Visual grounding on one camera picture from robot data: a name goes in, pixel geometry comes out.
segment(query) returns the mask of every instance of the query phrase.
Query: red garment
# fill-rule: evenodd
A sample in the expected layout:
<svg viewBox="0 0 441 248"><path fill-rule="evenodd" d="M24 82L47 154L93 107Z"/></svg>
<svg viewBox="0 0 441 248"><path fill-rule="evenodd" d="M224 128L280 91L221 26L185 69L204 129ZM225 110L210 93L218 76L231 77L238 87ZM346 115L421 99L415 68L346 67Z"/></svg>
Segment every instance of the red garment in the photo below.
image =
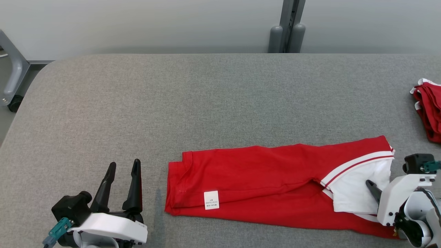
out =
<svg viewBox="0 0 441 248"><path fill-rule="evenodd" d="M441 143L441 85L420 79L411 93L418 101L415 109L424 124L427 138Z"/></svg>
<svg viewBox="0 0 441 248"><path fill-rule="evenodd" d="M184 152L182 162L168 165L165 211L296 228L350 229L396 238L393 227L374 222L374 216L367 215L370 221L334 212L330 191L325 188L353 168L384 157L391 159L391 150L380 136L322 147L297 144ZM210 191L218 192L219 208L205 210L204 192Z"/></svg>

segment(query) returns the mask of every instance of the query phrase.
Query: clothing tag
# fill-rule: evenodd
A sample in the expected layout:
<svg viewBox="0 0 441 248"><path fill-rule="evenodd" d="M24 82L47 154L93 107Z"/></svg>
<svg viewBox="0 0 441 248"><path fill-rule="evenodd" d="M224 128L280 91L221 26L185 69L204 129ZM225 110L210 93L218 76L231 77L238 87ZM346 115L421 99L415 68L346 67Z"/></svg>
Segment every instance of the clothing tag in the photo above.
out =
<svg viewBox="0 0 441 248"><path fill-rule="evenodd" d="M219 195L216 191L204 192L205 210L219 208Z"/></svg>
<svg viewBox="0 0 441 248"><path fill-rule="evenodd" d="M135 221L135 223L138 224L138 225L140 225L140 226L142 226L142 227L144 227L144 228L147 230L147 226L144 225L144 224L142 224L141 222L139 222L139 221Z"/></svg>

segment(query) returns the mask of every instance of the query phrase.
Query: white wall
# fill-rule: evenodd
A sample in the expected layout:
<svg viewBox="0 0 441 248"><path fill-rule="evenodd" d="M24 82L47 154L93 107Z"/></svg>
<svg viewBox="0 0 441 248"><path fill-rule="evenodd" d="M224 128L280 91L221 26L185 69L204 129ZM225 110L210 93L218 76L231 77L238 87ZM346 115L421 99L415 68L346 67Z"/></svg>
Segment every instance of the white wall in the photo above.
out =
<svg viewBox="0 0 441 248"><path fill-rule="evenodd" d="M441 53L440 0L306 0L302 53Z"/></svg>
<svg viewBox="0 0 441 248"><path fill-rule="evenodd" d="M91 53L265 53L283 0L9 0L0 29L27 60Z"/></svg>

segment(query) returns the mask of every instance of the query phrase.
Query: gray tablecloth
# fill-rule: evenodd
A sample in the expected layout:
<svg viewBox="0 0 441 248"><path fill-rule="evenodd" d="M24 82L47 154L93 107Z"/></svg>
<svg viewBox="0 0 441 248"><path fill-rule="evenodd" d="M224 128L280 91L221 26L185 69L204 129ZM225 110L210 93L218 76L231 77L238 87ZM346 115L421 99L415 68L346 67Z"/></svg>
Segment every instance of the gray tablecloth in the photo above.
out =
<svg viewBox="0 0 441 248"><path fill-rule="evenodd" d="M324 145L385 135L404 156L433 153L409 90L441 82L441 56L94 55L56 61L29 88L0 150L1 247L41 247L64 195L95 194L117 163L121 209L142 162L148 247L410 247L352 231L294 229L164 213L169 161L212 148ZM439 183L432 188L441 196Z"/></svg>

